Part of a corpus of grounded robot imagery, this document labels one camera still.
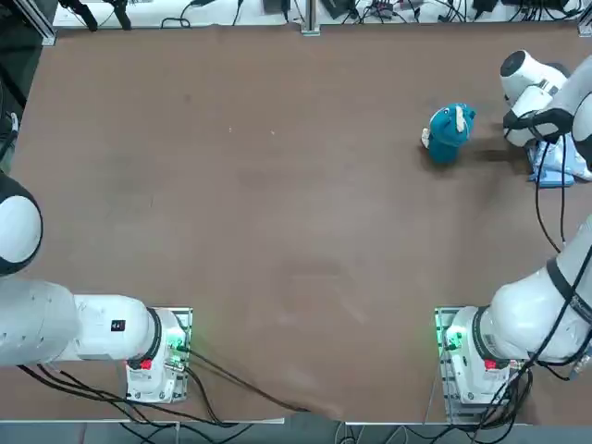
blue stuffed toy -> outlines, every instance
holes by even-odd
[[[476,112],[466,104],[440,108],[422,132],[422,144],[438,164],[453,162],[459,148],[469,140]]]

brown mat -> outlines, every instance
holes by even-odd
[[[193,346],[315,412],[423,421],[434,307],[487,303],[551,255],[500,131],[499,66],[522,47],[574,68],[590,42],[552,24],[66,34],[43,51],[18,145],[46,223],[29,275],[190,305]],[[475,134],[436,170],[419,136],[455,101]],[[589,187],[567,194],[572,234]],[[556,233],[559,192],[542,203]],[[113,364],[68,368],[117,387]],[[223,418],[284,413],[202,373]],[[590,377],[536,372],[525,420],[590,424]],[[119,417],[1,380],[3,418]],[[197,392],[181,408],[203,414]]]

